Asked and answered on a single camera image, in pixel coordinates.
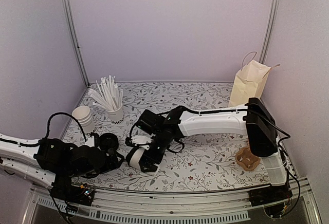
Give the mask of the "white paper coffee cup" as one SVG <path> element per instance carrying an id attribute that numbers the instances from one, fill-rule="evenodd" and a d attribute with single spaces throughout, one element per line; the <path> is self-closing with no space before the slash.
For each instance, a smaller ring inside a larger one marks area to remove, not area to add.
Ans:
<path id="1" fill-rule="evenodd" d="M 144 153 L 144 148 L 133 148 L 126 156 L 126 161 L 129 166 L 141 170 L 139 161 Z"/>

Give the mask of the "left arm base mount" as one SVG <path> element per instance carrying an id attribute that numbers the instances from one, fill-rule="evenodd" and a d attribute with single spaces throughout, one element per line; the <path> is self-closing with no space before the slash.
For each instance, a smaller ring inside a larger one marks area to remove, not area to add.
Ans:
<path id="1" fill-rule="evenodd" d="M 53 198 L 81 204 L 84 206 L 91 206 L 95 196 L 95 189 L 87 184 L 74 186 L 71 181 L 58 181 L 52 183 L 50 195 Z"/>

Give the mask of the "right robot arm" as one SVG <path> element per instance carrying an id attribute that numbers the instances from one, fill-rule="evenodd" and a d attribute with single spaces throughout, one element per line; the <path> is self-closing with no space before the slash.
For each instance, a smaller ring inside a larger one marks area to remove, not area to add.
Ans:
<path id="1" fill-rule="evenodd" d="M 126 161 L 137 170 L 157 172 L 174 140 L 202 134 L 240 134 L 248 137 L 251 153 L 263 160 L 271 185 L 266 189 L 268 200 L 277 201 L 286 192 L 288 170 L 277 139 L 282 130 L 258 98 L 222 109 L 192 110 L 177 106 L 167 116 L 146 109 L 133 126 L 149 134 L 148 137 L 129 135 L 125 140 L 132 147 Z"/>

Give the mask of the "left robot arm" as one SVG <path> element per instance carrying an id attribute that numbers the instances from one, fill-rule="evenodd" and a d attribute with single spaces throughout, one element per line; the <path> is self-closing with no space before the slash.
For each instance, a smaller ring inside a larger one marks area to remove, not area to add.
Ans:
<path id="1" fill-rule="evenodd" d="M 59 115 L 68 116 L 77 123 L 85 140 L 84 145 L 77 146 L 49 138 L 51 120 Z M 124 161 L 124 157 L 117 152 L 117 138 L 113 146 L 102 145 L 101 142 L 98 134 L 87 129 L 81 120 L 68 113 L 58 112 L 49 117 L 46 135 L 41 139 L 24 140 L 1 134 L 1 155 L 59 176 L 89 179 L 121 167 Z"/>

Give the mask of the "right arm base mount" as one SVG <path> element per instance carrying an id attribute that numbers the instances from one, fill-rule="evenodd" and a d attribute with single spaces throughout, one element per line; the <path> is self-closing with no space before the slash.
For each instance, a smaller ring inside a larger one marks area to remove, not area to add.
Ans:
<path id="1" fill-rule="evenodd" d="M 293 196 L 288 183 L 281 186 L 267 186 L 248 192 L 249 201 L 253 207 L 289 199 Z"/>

